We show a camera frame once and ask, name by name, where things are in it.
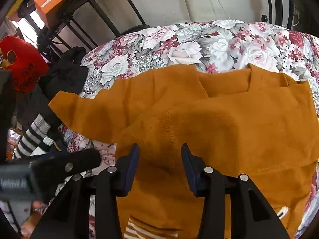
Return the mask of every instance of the black and white striped fabric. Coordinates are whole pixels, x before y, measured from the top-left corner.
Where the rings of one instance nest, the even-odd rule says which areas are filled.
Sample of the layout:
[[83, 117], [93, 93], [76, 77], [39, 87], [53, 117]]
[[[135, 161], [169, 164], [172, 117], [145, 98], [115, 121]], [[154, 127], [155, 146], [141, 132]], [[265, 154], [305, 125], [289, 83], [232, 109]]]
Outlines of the black and white striped fabric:
[[47, 135], [50, 128], [50, 124], [39, 114], [20, 140], [13, 158], [46, 154], [54, 143]]

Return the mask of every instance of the black jacket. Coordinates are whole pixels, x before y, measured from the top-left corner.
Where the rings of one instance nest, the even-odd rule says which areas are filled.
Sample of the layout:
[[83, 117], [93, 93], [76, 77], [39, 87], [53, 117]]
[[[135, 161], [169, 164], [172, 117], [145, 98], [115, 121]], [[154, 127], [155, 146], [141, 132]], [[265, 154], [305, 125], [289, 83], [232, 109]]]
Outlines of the black jacket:
[[41, 114], [52, 129], [61, 125], [61, 120], [48, 107], [48, 103], [59, 92], [79, 94], [87, 78], [87, 67], [81, 67], [81, 60], [86, 51], [81, 47], [74, 47], [66, 51], [61, 59], [53, 65], [46, 75], [41, 76], [31, 93], [17, 93], [17, 121], [23, 130]]
[[15, 106], [11, 80], [11, 71], [0, 71], [0, 164], [6, 160], [7, 134]]

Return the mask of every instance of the mustard yellow sweater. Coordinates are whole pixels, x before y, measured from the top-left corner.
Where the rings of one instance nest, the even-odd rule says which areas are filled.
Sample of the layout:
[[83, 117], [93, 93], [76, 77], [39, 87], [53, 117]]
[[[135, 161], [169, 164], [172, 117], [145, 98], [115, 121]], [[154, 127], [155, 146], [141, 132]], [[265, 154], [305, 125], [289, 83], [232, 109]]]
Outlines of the mustard yellow sweater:
[[118, 198], [123, 233], [130, 218], [164, 237], [197, 237], [203, 199], [189, 190], [183, 143], [224, 175], [248, 174], [276, 211], [289, 207], [290, 237], [300, 224], [319, 146], [308, 82], [252, 65], [221, 74], [177, 65], [118, 79], [94, 99], [59, 92], [50, 107], [71, 130], [118, 143], [116, 157], [139, 144], [133, 189]]

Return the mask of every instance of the floral bedspread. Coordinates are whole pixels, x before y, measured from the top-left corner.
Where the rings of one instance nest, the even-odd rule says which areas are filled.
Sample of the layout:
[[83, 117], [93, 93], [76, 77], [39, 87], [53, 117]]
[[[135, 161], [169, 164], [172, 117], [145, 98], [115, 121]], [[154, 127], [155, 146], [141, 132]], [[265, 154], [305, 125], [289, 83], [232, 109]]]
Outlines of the floral bedspread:
[[[89, 52], [82, 66], [89, 74], [82, 93], [94, 98], [109, 89], [117, 78], [130, 78], [154, 68], [174, 64], [195, 64], [198, 71], [217, 73], [245, 68], [248, 63], [273, 72], [284, 72], [294, 80], [308, 80], [319, 113], [319, 39], [267, 23], [220, 20], [189, 22], [154, 27], [127, 34]], [[116, 144], [92, 141], [63, 126], [69, 152], [94, 147], [102, 165], [86, 175], [114, 165]], [[309, 201], [298, 238], [319, 208], [318, 171], [312, 180]], [[94, 237], [94, 197], [91, 201], [90, 233]]]

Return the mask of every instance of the red balaclava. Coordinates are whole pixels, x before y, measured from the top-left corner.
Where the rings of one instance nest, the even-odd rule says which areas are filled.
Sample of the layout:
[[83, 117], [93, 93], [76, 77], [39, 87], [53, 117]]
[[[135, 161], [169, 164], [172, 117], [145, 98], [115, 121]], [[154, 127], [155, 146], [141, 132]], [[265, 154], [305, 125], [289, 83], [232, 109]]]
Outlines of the red balaclava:
[[4, 37], [0, 41], [0, 49], [3, 58], [12, 63], [7, 70], [12, 70], [13, 85], [17, 91], [31, 92], [40, 76], [49, 70], [49, 66], [39, 51], [18, 37]]

